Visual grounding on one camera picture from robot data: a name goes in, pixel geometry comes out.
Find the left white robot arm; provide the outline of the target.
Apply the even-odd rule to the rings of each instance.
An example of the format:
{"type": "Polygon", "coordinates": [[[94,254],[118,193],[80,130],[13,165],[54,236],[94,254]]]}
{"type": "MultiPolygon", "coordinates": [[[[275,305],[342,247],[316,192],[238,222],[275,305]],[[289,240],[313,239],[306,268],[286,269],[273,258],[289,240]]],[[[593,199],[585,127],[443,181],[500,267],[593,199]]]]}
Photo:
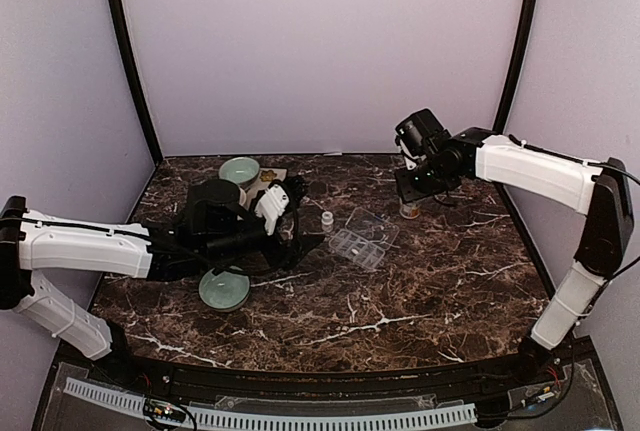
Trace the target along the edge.
{"type": "Polygon", "coordinates": [[[23,314],[101,362],[120,387],[141,378],[122,328],[78,307],[43,270],[97,271],[155,282],[229,270],[230,261],[258,252],[263,274],[290,270],[323,241],[300,231],[298,198],[277,186],[250,208],[235,199],[189,198],[169,226],[79,222],[49,216],[10,197],[1,211],[1,307],[23,314]]]}

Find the small white vial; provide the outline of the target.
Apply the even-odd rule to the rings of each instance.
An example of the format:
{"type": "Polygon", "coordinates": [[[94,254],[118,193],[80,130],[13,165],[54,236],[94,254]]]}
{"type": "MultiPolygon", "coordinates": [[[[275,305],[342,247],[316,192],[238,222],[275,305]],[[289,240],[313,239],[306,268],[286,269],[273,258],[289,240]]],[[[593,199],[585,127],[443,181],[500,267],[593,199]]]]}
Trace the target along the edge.
{"type": "Polygon", "coordinates": [[[330,211],[324,211],[321,215],[321,227],[325,233],[330,233],[334,227],[334,216],[330,211]]]}

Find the white pill bottle orange label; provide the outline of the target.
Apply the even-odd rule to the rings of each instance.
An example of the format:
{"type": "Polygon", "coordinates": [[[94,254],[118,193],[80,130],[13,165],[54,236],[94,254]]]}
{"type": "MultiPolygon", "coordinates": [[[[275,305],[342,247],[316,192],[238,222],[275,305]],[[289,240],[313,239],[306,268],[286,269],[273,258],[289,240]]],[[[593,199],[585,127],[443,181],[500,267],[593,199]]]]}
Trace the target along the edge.
{"type": "Polygon", "coordinates": [[[416,219],[421,212],[421,203],[419,201],[404,202],[400,200],[399,213],[407,220],[416,219]]]}

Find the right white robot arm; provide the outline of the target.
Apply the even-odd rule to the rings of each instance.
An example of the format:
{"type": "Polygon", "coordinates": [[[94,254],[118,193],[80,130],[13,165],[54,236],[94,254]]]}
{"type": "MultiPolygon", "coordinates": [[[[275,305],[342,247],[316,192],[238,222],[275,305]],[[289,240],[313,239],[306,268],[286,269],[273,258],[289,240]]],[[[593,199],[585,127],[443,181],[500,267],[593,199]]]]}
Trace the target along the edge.
{"type": "Polygon", "coordinates": [[[629,190],[634,176],[616,159],[562,155],[478,127],[452,135],[415,118],[397,126],[396,143],[405,159],[395,172],[405,204],[447,193],[469,178],[525,190],[584,216],[571,266],[531,328],[527,340],[533,346],[510,364],[517,383],[534,383],[549,367],[546,351],[556,348],[608,283],[629,268],[623,259],[634,231],[629,190]]]}

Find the clear plastic pill organizer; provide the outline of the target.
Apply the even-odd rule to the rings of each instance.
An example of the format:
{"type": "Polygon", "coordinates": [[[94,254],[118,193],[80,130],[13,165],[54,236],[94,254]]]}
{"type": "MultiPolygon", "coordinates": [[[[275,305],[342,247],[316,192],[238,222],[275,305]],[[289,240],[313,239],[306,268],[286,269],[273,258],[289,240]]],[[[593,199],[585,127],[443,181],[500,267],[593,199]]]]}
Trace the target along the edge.
{"type": "Polygon", "coordinates": [[[330,238],[330,250],[353,264],[373,270],[378,267],[386,252],[399,234],[399,227],[363,208],[355,208],[343,228],[330,238]],[[357,249],[359,254],[351,253],[357,249]]]}

